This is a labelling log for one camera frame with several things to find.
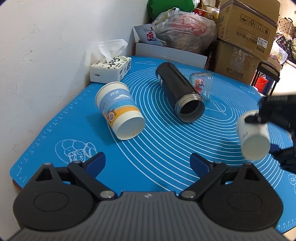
clear plastic jar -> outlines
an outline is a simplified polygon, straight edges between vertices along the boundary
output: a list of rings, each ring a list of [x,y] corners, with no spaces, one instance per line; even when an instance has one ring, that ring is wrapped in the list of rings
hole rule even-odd
[[[200,93],[205,104],[208,104],[211,100],[213,75],[210,72],[206,73],[193,73],[189,78],[190,84],[194,89]]]

tissue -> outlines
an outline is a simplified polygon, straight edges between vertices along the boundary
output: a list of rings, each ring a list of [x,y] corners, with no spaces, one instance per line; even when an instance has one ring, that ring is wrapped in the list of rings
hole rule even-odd
[[[122,80],[131,68],[131,58],[119,56],[127,45],[123,39],[99,42],[99,49],[105,58],[90,66],[92,82],[107,84]]]

white paper cup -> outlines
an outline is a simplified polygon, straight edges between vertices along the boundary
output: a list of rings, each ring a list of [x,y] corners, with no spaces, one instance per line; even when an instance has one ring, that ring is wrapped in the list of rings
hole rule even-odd
[[[144,129],[146,121],[124,83],[104,85],[95,103],[118,139],[131,139]]]
[[[256,113],[258,113],[258,110],[251,110],[244,113],[237,120],[236,125],[242,154],[250,161],[263,159],[270,150],[267,124],[248,124],[244,121],[247,116],[255,115]]]

black thermos bottle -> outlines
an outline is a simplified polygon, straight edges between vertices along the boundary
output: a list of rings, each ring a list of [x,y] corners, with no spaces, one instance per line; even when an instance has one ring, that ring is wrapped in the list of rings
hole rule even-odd
[[[156,76],[175,114],[184,122],[193,122],[202,116],[205,105],[202,96],[170,62],[159,65]]]

bottle mouth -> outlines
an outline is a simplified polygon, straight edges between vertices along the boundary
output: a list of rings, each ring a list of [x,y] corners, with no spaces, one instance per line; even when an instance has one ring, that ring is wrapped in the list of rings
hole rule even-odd
[[[184,122],[196,121],[205,111],[205,104],[200,94],[190,93],[179,99],[175,105],[175,113]]]

